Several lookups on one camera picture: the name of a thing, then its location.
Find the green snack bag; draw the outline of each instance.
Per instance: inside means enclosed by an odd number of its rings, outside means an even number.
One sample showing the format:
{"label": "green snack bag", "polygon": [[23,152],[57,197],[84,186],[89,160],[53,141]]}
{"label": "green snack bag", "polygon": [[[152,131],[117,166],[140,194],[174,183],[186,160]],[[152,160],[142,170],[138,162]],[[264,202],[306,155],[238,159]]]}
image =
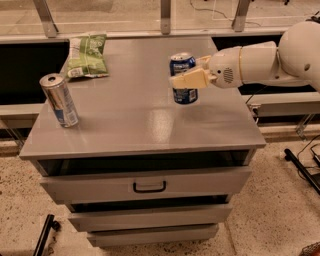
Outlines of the green snack bag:
{"label": "green snack bag", "polygon": [[67,77],[103,77],[108,70],[103,59],[106,35],[87,35],[70,39]]}

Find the soda can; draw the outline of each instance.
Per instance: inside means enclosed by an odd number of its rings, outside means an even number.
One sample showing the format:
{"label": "soda can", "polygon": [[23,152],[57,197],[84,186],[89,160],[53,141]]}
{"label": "soda can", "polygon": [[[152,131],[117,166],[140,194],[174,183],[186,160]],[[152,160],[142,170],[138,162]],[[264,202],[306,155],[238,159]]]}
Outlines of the soda can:
{"label": "soda can", "polygon": [[[186,72],[188,69],[196,66],[195,58],[187,52],[177,53],[171,56],[170,75]],[[175,89],[173,88],[173,98],[176,103],[190,104],[198,99],[197,89]]]}
{"label": "soda can", "polygon": [[77,124],[78,113],[64,77],[49,74],[41,78],[40,85],[60,125],[71,127]]}

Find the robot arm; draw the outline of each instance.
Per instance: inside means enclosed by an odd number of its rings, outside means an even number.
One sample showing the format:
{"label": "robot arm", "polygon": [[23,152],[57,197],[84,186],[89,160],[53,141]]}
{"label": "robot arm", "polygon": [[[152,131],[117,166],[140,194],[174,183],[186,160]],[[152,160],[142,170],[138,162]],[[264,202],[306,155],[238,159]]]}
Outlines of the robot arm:
{"label": "robot arm", "polygon": [[172,77],[173,87],[221,88],[261,83],[293,87],[310,84],[320,92],[320,24],[312,21],[292,26],[274,42],[221,50],[197,60],[197,66]]}

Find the drawer front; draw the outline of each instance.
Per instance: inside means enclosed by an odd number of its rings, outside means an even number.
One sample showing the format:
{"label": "drawer front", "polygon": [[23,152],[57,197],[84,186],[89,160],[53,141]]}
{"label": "drawer front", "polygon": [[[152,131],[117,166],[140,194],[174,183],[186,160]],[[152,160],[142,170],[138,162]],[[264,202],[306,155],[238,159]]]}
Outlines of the drawer front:
{"label": "drawer front", "polygon": [[132,244],[163,243],[185,240],[205,240],[216,235],[218,225],[155,228],[89,233],[88,240],[94,247]]}
{"label": "drawer front", "polygon": [[248,166],[45,177],[41,185],[57,204],[233,194],[251,174]]}
{"label": "drawer front", "polygon": [[109,231],[224,222],[231,206],[189,206],[147,210],[74,213],[70,222],[77,231]]}

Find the cabinet top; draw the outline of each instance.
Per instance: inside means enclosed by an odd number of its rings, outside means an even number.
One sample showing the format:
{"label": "cabinet top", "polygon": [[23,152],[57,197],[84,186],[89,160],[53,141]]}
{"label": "cabinet top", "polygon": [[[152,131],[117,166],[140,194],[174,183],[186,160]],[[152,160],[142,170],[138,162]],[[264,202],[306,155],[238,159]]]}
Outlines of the cabinet top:
{"label": "cabinet top", "polygon": [[110,76],[69,81],[79,124],[62,128],[45,103],[20,153],[22,159],[60,159],[265,145],[237,89],[200,89],[189,105],[173,100],[170,56],[216,51],[210,37],[107,40]]}

